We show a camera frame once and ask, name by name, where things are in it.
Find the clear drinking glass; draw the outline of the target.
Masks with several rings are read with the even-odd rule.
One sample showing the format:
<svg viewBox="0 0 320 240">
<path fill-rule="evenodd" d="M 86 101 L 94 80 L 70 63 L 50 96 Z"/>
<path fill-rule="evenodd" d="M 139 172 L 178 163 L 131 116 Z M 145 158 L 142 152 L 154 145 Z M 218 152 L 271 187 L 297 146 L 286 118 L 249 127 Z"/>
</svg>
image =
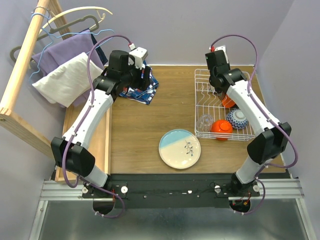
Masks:
<svg viewBox="0 0 320 240">
<path fill-rule="evenodd" d="M 211 115 L 203 114 L 196 121 L 196 130 L 198 132 L 209 132 L 211 130 L 214 118 Z"/>
</svg>

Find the white wire dish rack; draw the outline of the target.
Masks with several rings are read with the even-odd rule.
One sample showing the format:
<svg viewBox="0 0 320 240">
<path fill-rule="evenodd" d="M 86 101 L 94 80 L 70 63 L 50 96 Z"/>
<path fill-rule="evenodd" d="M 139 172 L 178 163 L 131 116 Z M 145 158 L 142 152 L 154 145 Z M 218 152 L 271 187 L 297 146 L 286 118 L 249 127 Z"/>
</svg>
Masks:
<svg viewBox="0 0 320 240">
<path fill-rule="evenodd" d="M 249 141 L 255 137 L 254 130 L 248 123 L 243 129 L 233 129 L 232 133 L 211 132 L 208 126 L 201 126 L 204 122 L 201 117 L 215 123 L 226 120 L 227 114 L 238 106 L 231 99 L 220 97 L 209 83 L 210 72 L 207 69 L 196 69 L 194 71 L 195 92 L 195 136 L 205 139 L 227 139 L 235 141 Z"/>
</svg>

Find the orange bowl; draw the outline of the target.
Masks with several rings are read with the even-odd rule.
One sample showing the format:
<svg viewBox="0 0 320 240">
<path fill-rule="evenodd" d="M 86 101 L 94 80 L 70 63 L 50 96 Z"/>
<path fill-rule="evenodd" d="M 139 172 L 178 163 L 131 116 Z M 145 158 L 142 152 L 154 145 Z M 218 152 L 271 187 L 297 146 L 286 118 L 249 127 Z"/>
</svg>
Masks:
<svg viewBox="0 0 320 240">
<path fill-rule="evenodd" d="M 233 127 L 229 121 L 221 119 L 212 124 L 210 132 L 215 134 L 218 141 L 227 141 L 233 132 Z"/>
</svg>

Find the red patterned bowl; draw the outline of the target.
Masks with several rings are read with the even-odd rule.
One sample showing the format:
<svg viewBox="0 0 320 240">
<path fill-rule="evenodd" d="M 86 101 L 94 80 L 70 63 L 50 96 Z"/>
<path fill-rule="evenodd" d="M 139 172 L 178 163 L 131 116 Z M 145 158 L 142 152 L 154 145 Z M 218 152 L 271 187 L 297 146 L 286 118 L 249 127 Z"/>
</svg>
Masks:
<svg viewBox="0 0 320 240">
<path fill-rule="evenodd" d="M 240 109 L 232 109 L 227 115 L 226 120 L 236 130 L 244 129 L 249 121 Z"/>
</svg>

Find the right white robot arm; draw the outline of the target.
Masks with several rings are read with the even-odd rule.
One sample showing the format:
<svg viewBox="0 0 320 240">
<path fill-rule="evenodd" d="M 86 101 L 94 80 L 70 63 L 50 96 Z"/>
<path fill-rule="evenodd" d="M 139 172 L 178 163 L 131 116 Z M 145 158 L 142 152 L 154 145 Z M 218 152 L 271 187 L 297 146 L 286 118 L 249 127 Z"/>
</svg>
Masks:
<svg viewBox="0 0 320 240">
<path fill-rule="evenodd" d="M 267 110 L 240 69 L 230 67 L 223 47 L 206 53 L 205 59 L 210 73 L 210 85 L 235 102 L 255 134 L 247 146 L 246 160 L 231 176 L 230 190 L 234 195 L 239 195 L 252 186 L 264 166 L 286 149 L 287 137 L 292 128 L 289 123 L 280 122 Z"/>
</svg>

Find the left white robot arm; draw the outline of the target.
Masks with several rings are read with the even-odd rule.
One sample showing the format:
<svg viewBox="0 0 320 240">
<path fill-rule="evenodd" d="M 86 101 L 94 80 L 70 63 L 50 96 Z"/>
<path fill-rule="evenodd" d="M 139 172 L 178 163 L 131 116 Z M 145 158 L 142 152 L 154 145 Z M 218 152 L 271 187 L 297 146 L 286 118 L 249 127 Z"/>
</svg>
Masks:
<svg viewBox="0 0 320 240">
<path fill-rule="evenodd" d="M 111 52 L 108 66 L 93 80 L 93 91 L 72 126 L 61 138 L 54 137 L 51 141 L 58 167 L 100 188 L 106 185 L 108 174 L 96 166 L 89 145 L 100 120 L 124 89 L 146 91 L 151 84 L 151 68 L 144 64 L 147 56 L 148 51 L 142 47 L 130 52 Z"/>
</svg>

